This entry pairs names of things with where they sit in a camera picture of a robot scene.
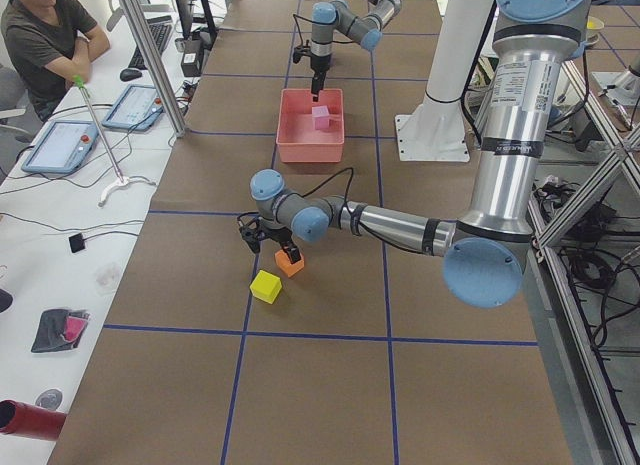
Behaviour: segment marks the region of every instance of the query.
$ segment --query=keyboard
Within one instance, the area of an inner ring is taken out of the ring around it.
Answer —
[[[167,45],[169,44],[173,25],[170,23],[150,23],[149,29],[151,30],[153,41],[156,42],[158,51],[162,55],[162,52],[164,52],[165,48],[167,48]],[[144,58],[142,58],[142,54],[140,53],[140,48],[138,47],[136,47],[136,51],[133,52],[133,57],[131,57],[131,61],[129,62],[129,68],[137,68],[139,70],[147,69],[144,64]]]

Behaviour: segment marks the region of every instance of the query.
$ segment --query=black box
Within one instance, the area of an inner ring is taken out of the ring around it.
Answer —
[[[204,59],[204,47],[200,39],[189,38],[184,42],[184,53],[182,54],[182,73],[185,77],[199,77],[202,72],[202,61]]]

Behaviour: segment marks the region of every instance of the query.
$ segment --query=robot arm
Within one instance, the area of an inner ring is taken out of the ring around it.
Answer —
[[[591,0],[497,0],[494,78],[471,204],[454,222],[345,202],[306,200],[274,170],[251,182],[259,227],[306,241],[329,226],[410,251],[444,256],[444,278],[461,300],[492,307],[519,290],[532,230],[527,204],[542,155],[560,67],[584,42]]]
[[[382,38],[381,30],[402,8],[402,0],[368,0],[375,5],[362,18],[356,16],[344,0],[316,3],[313,6],[311,43],[302,44],[293,52],[293,62],[309,57],[314,72],[311,81],[313,101],[324,88],[324,80],[331,66],[333,31],[340,33],[372,51]]]

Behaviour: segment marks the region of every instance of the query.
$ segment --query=computer mouse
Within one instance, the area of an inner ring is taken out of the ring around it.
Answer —
[[[120,72],[120,80],[122,80],[123,82],[135,80],[136,78],[140,78],[141,76],[142,72],[137,68],[125,68]]]

